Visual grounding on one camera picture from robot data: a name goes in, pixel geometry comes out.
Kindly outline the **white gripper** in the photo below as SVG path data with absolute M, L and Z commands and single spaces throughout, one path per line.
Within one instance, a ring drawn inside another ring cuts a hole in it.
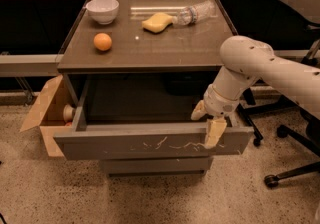
M 207 129 L 204 147 L 206 149 L 214 148 L 223 135 L 227 122 L 224 117 L 232 114 L 239 104 L 239 100 L 230 100 L 219 95 L 213 85 L 209 85 L 206 89 L 203 100 L 200 100 L 195 106 L 191 119 L 197 121 L 202 118 L 206 112 L 214 117 L 207 120 Z

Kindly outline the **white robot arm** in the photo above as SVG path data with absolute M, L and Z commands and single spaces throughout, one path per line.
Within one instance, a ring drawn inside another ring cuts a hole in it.
M 194 120 L 211 115 L 209 129 L 220 128 L 224 118 L 239 106 L 242 92 L 261 79 L 311 115 L 307 143 L 312 145 L 319 139 L 317 68 L 279 58 L 269 45 L 243 36 L 227 39 L 221 46 L 220 55 L 223 66 L 193 111 Z M 319 164 L 262 176 L 265 167 L 280 162 L 278 158 L 268 159 L 258 153 L 255 159 L 229 164 L 222 173 L 222 180 L 226 183 L 223 208 L 217 216 L 202 217 L 199 224 L 319 224 L 317 213 L 305 219 L 301 217 L 303 203 L 300 194 L 291 197 L 266 192 L 277 183 L 288 186 L 293 179 L 318 183 Z

